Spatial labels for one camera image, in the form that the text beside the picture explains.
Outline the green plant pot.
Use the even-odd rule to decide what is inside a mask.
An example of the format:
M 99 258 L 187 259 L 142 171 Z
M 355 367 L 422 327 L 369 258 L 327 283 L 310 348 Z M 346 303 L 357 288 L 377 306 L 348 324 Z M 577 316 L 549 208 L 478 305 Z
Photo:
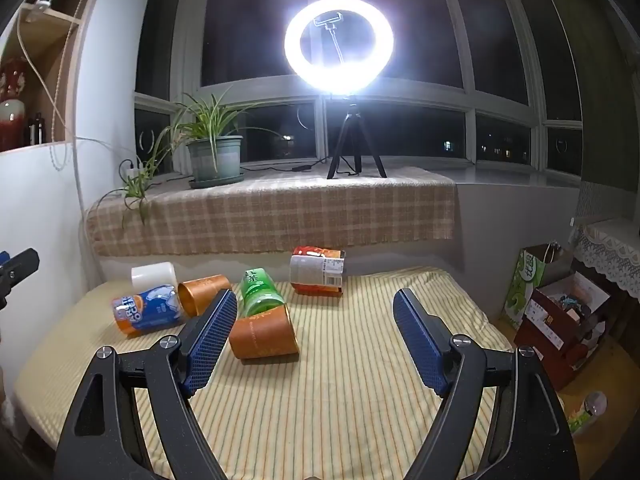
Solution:
M 190 187 L 213 188 L 241 182 L 242 140 L 242 136 L 220 136 L 213 141 L 191 142 L 188 145 L 193 176 Z

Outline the orange cup near green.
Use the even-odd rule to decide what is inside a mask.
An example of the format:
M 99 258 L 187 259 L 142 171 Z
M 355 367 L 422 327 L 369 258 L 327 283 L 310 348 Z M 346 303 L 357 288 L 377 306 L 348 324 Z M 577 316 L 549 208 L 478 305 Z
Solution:
M 239 360 L 299 354 L 295 330 L 284 304 L 235 321 L 229 344 Z

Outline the plaid windowsill cloth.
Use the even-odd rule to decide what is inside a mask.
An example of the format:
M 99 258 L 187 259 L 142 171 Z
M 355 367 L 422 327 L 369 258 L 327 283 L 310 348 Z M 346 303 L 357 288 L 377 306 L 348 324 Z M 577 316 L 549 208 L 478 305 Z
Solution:
M 266 254 L 299 245 L 354 246 L 451 240 L 457 185 L 422 168 L 386 177 L 252 174 L 239 183 L 153 188 L 142 205 L 120 197 L 87 214 L 94 252 L 106 258 Z

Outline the red white printed cup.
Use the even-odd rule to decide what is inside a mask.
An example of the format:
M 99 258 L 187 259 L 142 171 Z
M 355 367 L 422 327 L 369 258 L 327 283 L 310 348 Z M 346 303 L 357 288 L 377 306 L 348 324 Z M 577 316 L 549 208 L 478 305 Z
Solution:
M 344 250 L 298 246 L 290 260 L 290 282 L 299 295 L 341 297 L 345 271 Z

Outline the blue orange Arctic Ocean cup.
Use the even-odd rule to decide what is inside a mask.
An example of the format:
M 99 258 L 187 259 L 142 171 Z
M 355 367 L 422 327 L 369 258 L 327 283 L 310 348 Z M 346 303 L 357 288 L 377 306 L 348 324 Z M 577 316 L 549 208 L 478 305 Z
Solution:
M 145 292 L 112 301 L 114 320 L 126 336 L 156 332 L 186 317 L 174 285 L 155 286 Z

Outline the white lace cloth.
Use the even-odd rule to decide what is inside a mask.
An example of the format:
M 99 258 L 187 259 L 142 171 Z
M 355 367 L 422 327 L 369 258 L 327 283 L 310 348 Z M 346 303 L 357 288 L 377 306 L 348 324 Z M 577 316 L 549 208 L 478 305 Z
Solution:
M 574 227 L 570 244 L 578 261 L 639 300 L 638 224 L 626 219 L 578 224 Z

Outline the wooden wall shelf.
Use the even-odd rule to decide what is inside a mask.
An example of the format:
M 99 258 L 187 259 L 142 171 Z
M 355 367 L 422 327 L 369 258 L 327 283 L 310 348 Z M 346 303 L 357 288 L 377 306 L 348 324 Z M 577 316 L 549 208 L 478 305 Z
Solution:
M 26 58 L 23 145 L 28 122 L 41 113 L 47 141 L 65 143 L 75 107 L 79 51 L 94 0 L 22 0 L 1 38 L 1 67 L 11 58 Z

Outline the dark small bottle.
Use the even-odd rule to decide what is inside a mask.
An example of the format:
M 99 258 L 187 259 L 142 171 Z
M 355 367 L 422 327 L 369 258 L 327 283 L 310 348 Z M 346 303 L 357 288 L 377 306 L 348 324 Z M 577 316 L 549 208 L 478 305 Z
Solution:
M 46 122 L 41 113 L 28 122 L 27 141 L 29 145 L 40 145 L 47 141 Z

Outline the green white paper bag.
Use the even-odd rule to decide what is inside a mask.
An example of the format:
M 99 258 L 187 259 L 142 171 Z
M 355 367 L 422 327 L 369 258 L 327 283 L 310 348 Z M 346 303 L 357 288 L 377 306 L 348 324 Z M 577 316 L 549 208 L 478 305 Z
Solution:
M 503 318 L 514 330 L 522 322 L 525 308 L 538 287 L 544 287 L 570 274 L 573 253 L 558 242 L 523 248 L 503 304 Z

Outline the red white ceramic vase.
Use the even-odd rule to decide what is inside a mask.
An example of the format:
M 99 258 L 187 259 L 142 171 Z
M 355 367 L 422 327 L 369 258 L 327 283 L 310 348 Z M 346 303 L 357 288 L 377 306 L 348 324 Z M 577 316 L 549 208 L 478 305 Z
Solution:
M 25 104 L 21 94 L 26 84 L 26 58 L 11 58 L 1 67 L 0 151 L 23 145 Z

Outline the white paper cup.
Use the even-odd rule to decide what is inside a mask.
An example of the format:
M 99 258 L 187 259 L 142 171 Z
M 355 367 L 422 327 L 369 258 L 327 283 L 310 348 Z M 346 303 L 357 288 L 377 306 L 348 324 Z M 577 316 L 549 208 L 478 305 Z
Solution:
M 175 266 L 168 261 L 135 266 L 130 271 L 130 280 L 134 292 L 146 292 L 157 286 L 178 286 Z

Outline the red cardboard box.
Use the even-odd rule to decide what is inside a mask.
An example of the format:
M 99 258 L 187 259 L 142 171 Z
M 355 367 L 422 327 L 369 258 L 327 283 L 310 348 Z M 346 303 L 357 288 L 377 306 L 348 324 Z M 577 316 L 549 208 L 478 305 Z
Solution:
M 534 350 L 555 390 L 566 387 L 598 348 L 609 299 L 579 272 L 533 291 L 514 342 Z

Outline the black tripod stand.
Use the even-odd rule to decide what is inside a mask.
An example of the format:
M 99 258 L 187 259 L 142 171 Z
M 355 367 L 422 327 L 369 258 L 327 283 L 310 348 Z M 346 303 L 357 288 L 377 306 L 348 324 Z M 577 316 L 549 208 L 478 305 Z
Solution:
M 359 176 L 362 174 L 362 156 L 363 150 L 366 148 L 373 159 L 375 168 L 378 170 L 378 175 L 381 178 L 387 177 L 380 154 L 378 154 L 378 151 L 374 147 L 372 134 L 364 121 L 360 106 L 354 98 L 349 100 L 347 113 L 337 137 L 329 170 L 326 174 L 326 178 L 328 180 L 331 180 L 336 176 L 340 162 L 342 160 L 346 160 L 344 148 L 347 140 L 350 141 L 350 145 L 352 146 L 352 159 L 354 160 L 352 169 L 350 170 L 350 174 L 352 176 Z

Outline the green bottle on floor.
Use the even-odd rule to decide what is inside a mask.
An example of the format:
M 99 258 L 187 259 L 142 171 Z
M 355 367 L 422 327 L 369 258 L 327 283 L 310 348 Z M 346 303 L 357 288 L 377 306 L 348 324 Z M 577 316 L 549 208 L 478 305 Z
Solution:
M 570 433 L 577 437 L 585 432 L 594 422 L 601 417 L 608 407 L 608 398 L 602 391 L 593 391 L 587 394 L 579 408 L 567 417 Z

